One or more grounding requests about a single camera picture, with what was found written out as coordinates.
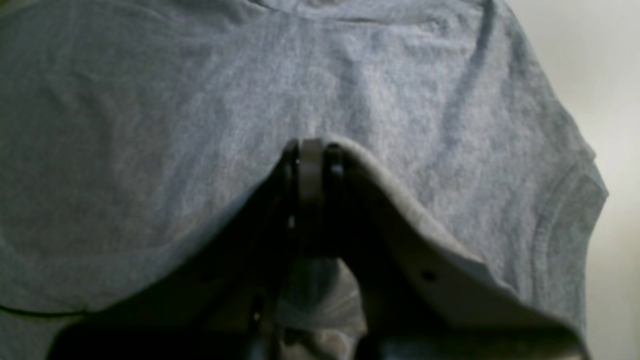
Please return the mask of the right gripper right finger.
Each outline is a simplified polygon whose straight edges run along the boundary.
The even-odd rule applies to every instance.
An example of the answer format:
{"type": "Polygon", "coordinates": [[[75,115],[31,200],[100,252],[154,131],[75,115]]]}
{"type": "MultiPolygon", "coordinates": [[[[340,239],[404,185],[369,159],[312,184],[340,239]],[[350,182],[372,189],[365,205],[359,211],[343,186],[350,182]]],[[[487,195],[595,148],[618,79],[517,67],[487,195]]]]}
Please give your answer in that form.
{"type": "Polygon", "coordinates": [[[333,251],[354,278],[358,292],[357,360],[393,360],[401,325],[401,275],[383,244],[380,229],[355,183],[346,152],[324,150],[326,224],[333,251]]]}

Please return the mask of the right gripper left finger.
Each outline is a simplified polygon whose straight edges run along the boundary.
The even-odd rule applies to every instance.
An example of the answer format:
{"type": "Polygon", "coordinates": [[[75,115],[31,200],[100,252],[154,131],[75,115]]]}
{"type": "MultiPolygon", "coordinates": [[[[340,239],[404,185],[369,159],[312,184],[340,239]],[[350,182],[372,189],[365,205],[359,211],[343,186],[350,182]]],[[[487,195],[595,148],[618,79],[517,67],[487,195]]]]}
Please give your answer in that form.
{"type": "Polygon", "coordinates": [[[295,140],[228,223],[179,267],[68,326],[50,360],[268,360],[292,256],[295,140]]]}

